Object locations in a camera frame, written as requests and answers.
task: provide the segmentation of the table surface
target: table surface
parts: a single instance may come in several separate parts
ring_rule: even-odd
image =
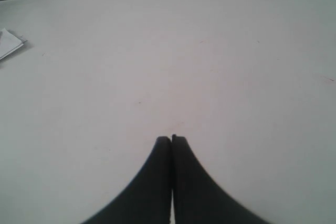
[[[0,222],[79,223],[157,136],[273,223],[336,222],[336,0],[11,0]]]

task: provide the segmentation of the paper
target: paper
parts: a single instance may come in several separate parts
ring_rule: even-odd
[[[23,46],[26,40],[17,38],[5,28],[0,31],[0,60]]]

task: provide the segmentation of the white table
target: white table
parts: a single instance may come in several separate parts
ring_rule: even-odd
[[[336,0],[12,0],[0,223],[79,223],[159,135],[273,223],[336,222]]]

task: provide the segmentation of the white paper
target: white paper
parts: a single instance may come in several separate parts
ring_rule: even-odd
[[[5,28],[0,31],[0,60],[23,46],[24,39],[19,39]]]

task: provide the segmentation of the black object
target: black object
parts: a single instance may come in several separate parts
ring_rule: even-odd
[[[133,181],[85,224],[169,224],[171,157],[170,139],[159,137]]]
[[[210,178],[186,138],[173,135],[172,150],[176,224],[266,224]]]

